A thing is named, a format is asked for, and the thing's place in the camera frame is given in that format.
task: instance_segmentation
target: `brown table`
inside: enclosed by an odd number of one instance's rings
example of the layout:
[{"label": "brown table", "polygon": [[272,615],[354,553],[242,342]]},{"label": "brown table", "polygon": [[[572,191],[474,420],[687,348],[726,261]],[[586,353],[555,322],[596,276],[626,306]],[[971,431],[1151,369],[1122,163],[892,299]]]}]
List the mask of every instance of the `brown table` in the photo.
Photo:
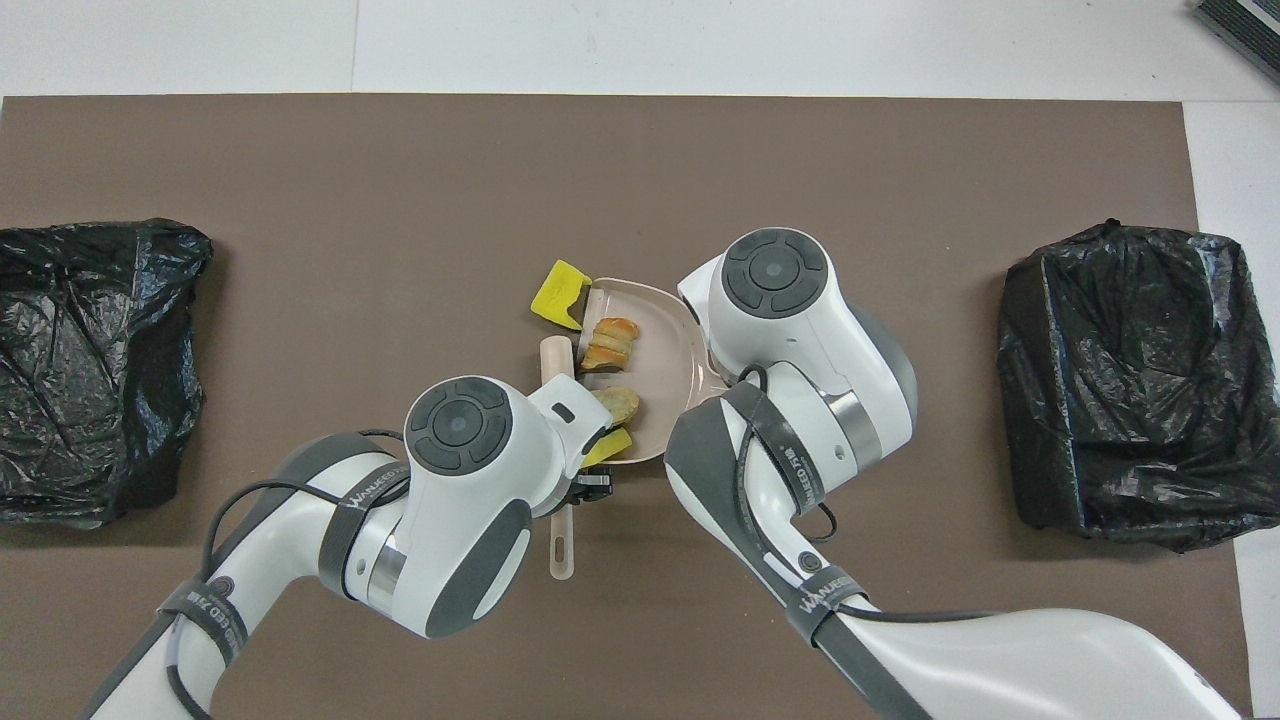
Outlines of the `brown table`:
[{"label": "brown table", "polygon": [[[0,715],[74,715],[196,568],[220,500],[296,445],[398,425],[456,374],[532,389],[554,328],[527,304],[557,258],[673,290],[768,224],[826,243],[920,379],[916,439],[832,496],[827,555],[884,609],[1138,623],[1249,710],[1230,546],[1179,557],[1023,527],[995,373],[1010,264],[1108,217],[1196,228],[1178,105],[5,99],[0,225],[155,215],[215,241],[196,313],[206,413],[164,507],[91,533],[0,532]],[[445,641],[297,583],[215,715],[870,717],[659,462],[618,482],[577,512],[572,580],[548,575],[541,523],[498,610]]]}]

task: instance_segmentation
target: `bread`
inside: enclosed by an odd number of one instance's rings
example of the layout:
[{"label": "bread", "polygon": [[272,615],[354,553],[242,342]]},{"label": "bread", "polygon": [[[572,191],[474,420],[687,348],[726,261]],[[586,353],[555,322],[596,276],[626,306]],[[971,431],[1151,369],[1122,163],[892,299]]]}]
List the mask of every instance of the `bread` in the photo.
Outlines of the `bread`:
[{"label": "bread", "polygon": [[599,400],[600,405],[613,415],[613,424],[609,428],[616,428],[631,420],[631,418],[635,418],[636,410],[640,410],[640,396],[627,386],[593,389],[591,396]]},{"label": "bread", "polygon": [[582,356],[582,370],[626,370],[631,346],[640,328],[626,318],[604,318],[591,331],[591,343]]}]

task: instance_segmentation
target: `round button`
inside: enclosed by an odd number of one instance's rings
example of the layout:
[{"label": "round button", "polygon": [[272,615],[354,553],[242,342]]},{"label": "round button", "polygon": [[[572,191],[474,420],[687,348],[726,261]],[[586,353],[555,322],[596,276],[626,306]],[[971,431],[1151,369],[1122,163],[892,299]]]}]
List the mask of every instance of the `round button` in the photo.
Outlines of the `round button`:
[{"label": "round button", "polygon": [[751,282],[764,290],[782,290],[799,274],[800,263],[786,246],[771,245],[751,258]]},{"label": "round button", "polygon": [[458,447],[480,434],[480,410],[465,400],[444,404],[431,420],[435,437],[444,445]]}]

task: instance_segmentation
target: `robotic arm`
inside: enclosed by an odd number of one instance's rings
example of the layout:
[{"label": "robotic arm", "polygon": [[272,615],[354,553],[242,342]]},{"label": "robotic arm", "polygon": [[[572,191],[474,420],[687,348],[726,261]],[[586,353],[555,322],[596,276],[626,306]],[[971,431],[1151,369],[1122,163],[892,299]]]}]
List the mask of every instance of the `robotic arm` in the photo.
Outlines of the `robotic arm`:
[{"label": "robotic arm", "polygon": [[[886,717],[1238,719],[1176,653],[1105,615],[882,612],[792,518],[906,443],[915,374],[846,305],[812,237],[765,228],[680,283],[724,395],[666,454],[680,502]],[[428,638],[484,618],[534,518],[564,502],[609,414],[567,375],[530,396],[462,377],[408,411],[398,461],[358,434],[291,455],[244,520],[160,607],[81,717],[207,717],[224,669],[284,587],[315,575]]]}]

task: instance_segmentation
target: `velcro strap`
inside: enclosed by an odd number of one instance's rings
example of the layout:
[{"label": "velcro strap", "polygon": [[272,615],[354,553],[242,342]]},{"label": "velcro strap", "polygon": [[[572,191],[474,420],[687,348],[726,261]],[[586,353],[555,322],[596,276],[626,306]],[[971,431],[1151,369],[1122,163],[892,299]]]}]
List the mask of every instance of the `velcro strap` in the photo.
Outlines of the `velcro strap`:
[{"label": "velcro strap", "polygon": [[858,580],[850,578],[838,565],[827,565],[818,570],[796,589],[799,594],[787,605],[787,620],[809,644],[814,644],[813,635],[818,632],[818,625],[822,625],[841,602],[855,594],[867,594]]},{"label": "velcro strap", "polygon": [[721,397],[737,410],[760,439],[764,451],[786,482],[800,515],[817,507],[827,497],[827,491],[822,487],[822,478],[818,477],[813,456],[805,450],[800,436],[782,416],[778,406],[760,388],[745,382],[737,383]]},{"label": "velcro strap", "polygon": [[324,539],[320,541],[320,555],[316,565],[320,570],[320,582],[330,591],[356,600],[347,592],[347,559],[351,557],[351,548],[356,544],[356,536],[365,524],[365,515],[387,491],[398,486],[408,478],[408,465],[404,462],[388,462],[372,473],[365,475],[356,483],[342,502],[334,507],[333,516],[329,518],[329,527],[325,528]]},{"label": "velcro strap", "polygon": [[178,585],[156,612],[182,615],[195,623],[218,646],[227,666],[248,642],[248,629],[232,601],[195,578]]}]

